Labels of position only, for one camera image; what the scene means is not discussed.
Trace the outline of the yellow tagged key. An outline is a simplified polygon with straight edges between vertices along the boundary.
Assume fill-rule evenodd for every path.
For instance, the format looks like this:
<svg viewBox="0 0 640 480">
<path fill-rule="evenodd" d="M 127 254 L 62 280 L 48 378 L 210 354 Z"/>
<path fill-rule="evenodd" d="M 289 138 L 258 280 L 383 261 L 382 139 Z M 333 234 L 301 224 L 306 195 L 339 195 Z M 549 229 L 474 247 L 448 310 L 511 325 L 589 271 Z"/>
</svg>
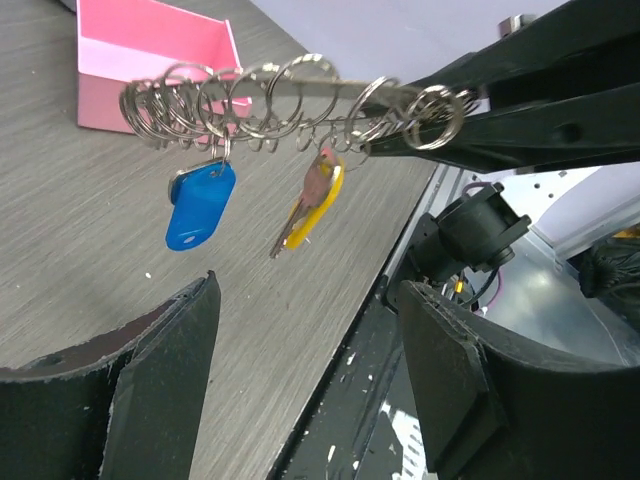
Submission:
<svg viewBox="0 0 640 480">
<path fill-rule="evenodd" d="M 271 248 L 272 259 L 284 249 L 295 250 L 305 242 L 338 197 L 344 177 L 344 161 L 329 147 L 323 147 L 308 168 L 302 191 Z"/>
</svg>

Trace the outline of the blue tagged key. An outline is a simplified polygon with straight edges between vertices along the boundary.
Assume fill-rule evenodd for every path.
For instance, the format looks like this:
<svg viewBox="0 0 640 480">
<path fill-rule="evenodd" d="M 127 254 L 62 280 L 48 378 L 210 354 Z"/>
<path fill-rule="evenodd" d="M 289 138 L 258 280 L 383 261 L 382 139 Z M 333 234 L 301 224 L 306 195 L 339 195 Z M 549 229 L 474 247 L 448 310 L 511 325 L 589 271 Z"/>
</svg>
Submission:
<svg viewBox="0 0 640 480">
<path fill-rule="evenodd" d="M 169 182 L 173 206 L 165 235 L 173 251 L 196 248 L 216 231 L 236 183 L 228 162 L 214 161 L 179 171 Z"/>
</svg>

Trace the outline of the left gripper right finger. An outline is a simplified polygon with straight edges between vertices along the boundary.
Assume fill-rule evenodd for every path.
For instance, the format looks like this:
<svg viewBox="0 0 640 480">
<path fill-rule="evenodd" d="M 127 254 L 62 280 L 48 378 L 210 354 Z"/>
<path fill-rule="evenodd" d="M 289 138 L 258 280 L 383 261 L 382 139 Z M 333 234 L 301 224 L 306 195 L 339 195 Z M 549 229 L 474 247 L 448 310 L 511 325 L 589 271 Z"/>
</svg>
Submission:
<svg viewBox="0 0 640 480">
<path fill-rule="evenodd" d="M 398 290 L 427 467 L 442 479 L 635 479 L 639 370 L 528 339 L 436 291 Z"/>
</svg>

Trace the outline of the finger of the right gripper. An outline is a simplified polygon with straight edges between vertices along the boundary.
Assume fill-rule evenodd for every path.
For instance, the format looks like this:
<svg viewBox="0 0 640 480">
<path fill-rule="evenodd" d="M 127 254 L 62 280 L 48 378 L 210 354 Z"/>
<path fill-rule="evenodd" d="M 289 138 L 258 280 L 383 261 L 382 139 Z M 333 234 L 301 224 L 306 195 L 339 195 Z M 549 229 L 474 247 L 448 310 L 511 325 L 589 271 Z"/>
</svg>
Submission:
<svg viewBox="0 0 640 480">
<path fill-rule="evenodd" d="M 416 150 L 394 134 L 374 141 L 370 155 L 420 157 L 477 173 L 636 162 L 639 85 L 469 116 L 455 138 L 431 151 Z"/>
<path fill-rule="evenodd" d="M 411 84 L 491 94 L 502 87 L 579 93 L 639 81 L 639 3 L 568 1 L 478 52 Z"/>
</svg>

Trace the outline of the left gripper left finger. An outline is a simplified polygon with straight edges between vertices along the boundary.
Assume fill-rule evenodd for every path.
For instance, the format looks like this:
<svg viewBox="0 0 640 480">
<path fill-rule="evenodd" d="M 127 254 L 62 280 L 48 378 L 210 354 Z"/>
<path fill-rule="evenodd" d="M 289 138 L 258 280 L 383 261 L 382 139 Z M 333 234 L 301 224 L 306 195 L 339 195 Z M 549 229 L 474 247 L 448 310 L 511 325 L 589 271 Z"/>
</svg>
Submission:
<svg viewBox="0 0 640 480">
<path fill-rule="evenodd" d="M 3 369 L 2 477 L 188 478 L 220 304 L 208 274 L 118 329 Z"/>
</svg>

